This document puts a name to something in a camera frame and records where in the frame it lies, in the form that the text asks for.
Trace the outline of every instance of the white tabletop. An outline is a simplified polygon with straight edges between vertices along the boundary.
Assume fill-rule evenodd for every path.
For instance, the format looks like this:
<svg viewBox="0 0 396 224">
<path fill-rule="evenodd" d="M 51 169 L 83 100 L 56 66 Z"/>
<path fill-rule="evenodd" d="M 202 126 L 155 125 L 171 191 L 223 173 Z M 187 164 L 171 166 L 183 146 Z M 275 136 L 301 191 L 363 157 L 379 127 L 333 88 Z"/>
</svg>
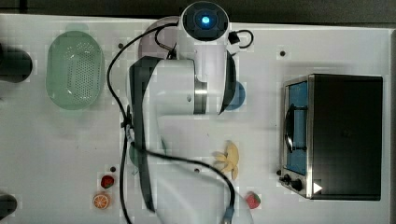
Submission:
<svg viewBox="0 0 396 224">
<path fill-rule="evenodd" d="M 113 165 L 118 167 L 116 178 L 120 170 L 118 106 L 104 86 L 89 108 L 60 109 L 46 94 L 47 55 L 58 35 L 82 23 L 101 46 L 108 66 L 118 44 L 143 33 L 152 22 L 0 15 L 0 43 L 27 51 L 34 61 L 26 81 L 0 82 L 0 190 L 19 201 L 17 211 L 0 223 L 126 223 L 118 182 L 109 189 L 111 207 L 101 211 L 92 206 L 101 176 Z M 235 142 L 240 162 L 233 183 L 242 196 L 253 190 L 262 197 L 261 207 L 251 211 L 255 223 L 389 223 L 391 30 L 242 23 L 233 23 L 232 29 L 250 29 L 255 35 L 252 47 L 235 57 L 238 80 L 247 90 L 245 103 L 218 118 L 163 118 L 160 125 L 168 147 L 174 154 L 212 162 L 212 153 L 223 150 L 226 140 Z M 123 53 L 112 72 L 124 105 L 124 80 L 137 59 L 136 49 Z M 285 57 L 279 56 L 281 50 L 287 52 Z M 309 201 L 277 182 L 281 86 L 311 73 L 384 78 L 381 201 Z M 129 161 L 126 169 L 127 205 L 134 223 L 160 223 L 146 209 Z"/>
</svg>

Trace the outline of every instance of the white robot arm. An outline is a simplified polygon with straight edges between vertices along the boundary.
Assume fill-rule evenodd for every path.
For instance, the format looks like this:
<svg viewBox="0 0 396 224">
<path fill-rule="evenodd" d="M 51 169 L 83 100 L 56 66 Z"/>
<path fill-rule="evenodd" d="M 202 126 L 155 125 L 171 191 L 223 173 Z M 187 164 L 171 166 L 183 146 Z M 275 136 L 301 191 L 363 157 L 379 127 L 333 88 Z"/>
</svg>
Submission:
<svg viewBox="0 0 396 224">
<path fill-rule="evenodd" d="M 221 7 L 194 3 L 178 22 L 177 60 L 146 56 L 131 66 L 127 95 L 136 147 L 163 153 L 161 116 L 220 114 L 231 102 L 236 75 L 226 50 L 229 27 Z M 164 224 L 222 221 L 231 195 L 221 181 L 145 153 L 138 166 L 146 207 Z M 236 198 L 233 223 L 252 224 L 245 200 Z"/>
</svg>

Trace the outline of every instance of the green plastic colander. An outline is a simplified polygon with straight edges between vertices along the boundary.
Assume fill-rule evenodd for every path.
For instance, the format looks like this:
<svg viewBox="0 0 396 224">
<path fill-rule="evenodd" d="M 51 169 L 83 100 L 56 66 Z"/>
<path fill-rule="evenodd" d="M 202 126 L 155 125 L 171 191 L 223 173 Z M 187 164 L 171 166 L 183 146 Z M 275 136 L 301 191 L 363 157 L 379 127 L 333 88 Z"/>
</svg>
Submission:
<svg viewBox="0 0 396 224">
<path fill-rule="evenodd" d="M 63 109 L 83 109 L 98 97 L 104 73 L 105 60 L 96 41 L 81 31 L 66 32 L 49 48 L 47 94 Z"/>
</svg>

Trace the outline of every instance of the toaster oven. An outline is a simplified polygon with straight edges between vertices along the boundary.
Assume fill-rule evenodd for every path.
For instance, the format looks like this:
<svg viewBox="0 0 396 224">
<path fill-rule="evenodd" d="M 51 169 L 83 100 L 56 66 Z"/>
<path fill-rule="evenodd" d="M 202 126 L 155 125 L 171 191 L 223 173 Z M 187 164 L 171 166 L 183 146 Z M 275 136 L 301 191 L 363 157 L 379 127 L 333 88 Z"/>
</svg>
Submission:
<svg viewBox="0 0 396 224">
<path fill-rule="evenodd" d="M 307 199 L 379 201 L 382 86 L 323 74 L 286 82 L 281 184 Z"/>
</svg>

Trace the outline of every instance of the oven handle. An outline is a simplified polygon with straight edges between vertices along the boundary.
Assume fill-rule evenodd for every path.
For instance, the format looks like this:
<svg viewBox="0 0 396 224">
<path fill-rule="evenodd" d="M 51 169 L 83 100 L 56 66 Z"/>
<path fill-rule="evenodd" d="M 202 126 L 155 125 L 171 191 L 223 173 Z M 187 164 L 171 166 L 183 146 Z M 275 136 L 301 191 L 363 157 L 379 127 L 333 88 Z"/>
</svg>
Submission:
<svg viewBox="0 0 396 224">
<path fill-rule="evenodd" d="M 290 105 L 288 113 L 285 117 L 285 125 L 283 128 L 283 133 L 285 134 L 285 143 L 289 152 L 292 153 L 296 148 L 293 146 L 293 136 L 294 136 L 294 111 L 295 110 L 307 110 L 307 106 L 295 106 Z"/>
</svg>

